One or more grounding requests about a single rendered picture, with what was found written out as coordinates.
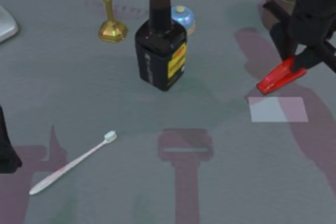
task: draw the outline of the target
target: table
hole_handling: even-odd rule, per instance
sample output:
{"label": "table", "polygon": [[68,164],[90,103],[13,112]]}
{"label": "table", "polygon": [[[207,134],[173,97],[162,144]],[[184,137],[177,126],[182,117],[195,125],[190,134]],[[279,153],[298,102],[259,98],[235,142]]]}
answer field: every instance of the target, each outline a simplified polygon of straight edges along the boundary
{"label": "table", "polygon": [[[0,45],[0,104],[24,162],[0,175],[1,224],[335,223],[336,78],[318,65],[260,98],[255,84],[280,60],[261,0],[172,0],[197,27],[169,92],[138,76],[133,39],[148,0],[115,2],[130,30],[115,45],[98,39],[99,1],[1,0],[21,28]],[[29,197],[109,130],[115,143]],[[199,141],[207,155],[162,160],[163,145]]]}

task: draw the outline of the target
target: white object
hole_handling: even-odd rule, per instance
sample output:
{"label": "white object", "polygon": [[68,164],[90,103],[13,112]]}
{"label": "white object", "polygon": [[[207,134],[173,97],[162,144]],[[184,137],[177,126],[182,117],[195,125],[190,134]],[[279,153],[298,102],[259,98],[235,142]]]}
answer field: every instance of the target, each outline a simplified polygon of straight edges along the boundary
{"label": "white object", "polygon": [[308,122],[302,97],[249,97],[254,123]]}
{"label": "white object", "polygon": [[19,31],[17,23],[14,18],[6,11],[5,8],[0,6],[0,43]]}
{"label": "white object", "polygon": [[104,141],[98,144],[96,147],[92,148],[88,152],[84,153],[80,157],[73,160],[71,163],[65,165],[61,169],[57,170],[56,172],[52,173],[45,179],[41,180],[39,183],[37,183],[30,191],[30,195],[35,195],[48,186],[50,186],[52,183],[54,183],[56,180],[58,180],[61,176],[63,176],[65,173],[70,171],[72,168],[74,168],[76,165],[78,165],[80,162],[82,162],[84,159],[86,159],[88,156],[90,156],[92,153],[100,149],[106,144],[112,143],[114,140],[117,139],[117,134],[115,131],[110,131],[104,136]]}

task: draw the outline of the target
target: bottle label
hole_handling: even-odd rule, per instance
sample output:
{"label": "bottle label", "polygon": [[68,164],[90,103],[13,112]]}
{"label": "bottle label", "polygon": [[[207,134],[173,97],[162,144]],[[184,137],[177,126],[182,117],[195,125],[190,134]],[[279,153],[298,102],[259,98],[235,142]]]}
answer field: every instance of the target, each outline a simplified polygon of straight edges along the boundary
{"label": "bottle label", "polygon": [[168,62],[168,79],[184,66],[186,51],[187,45],[183,43],[173,54],[171,61]]}

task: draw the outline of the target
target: bottle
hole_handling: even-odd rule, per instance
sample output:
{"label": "bottle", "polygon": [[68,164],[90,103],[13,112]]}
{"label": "bottle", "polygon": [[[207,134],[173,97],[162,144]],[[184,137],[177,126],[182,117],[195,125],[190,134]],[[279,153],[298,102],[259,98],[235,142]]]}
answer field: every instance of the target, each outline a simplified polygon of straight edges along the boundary
{"label": "bottle", "polygon": [[149,20],[135,33],[140,78],[167,91],[183,74],[186,29],[172,19],[170,0],[150,0]]}

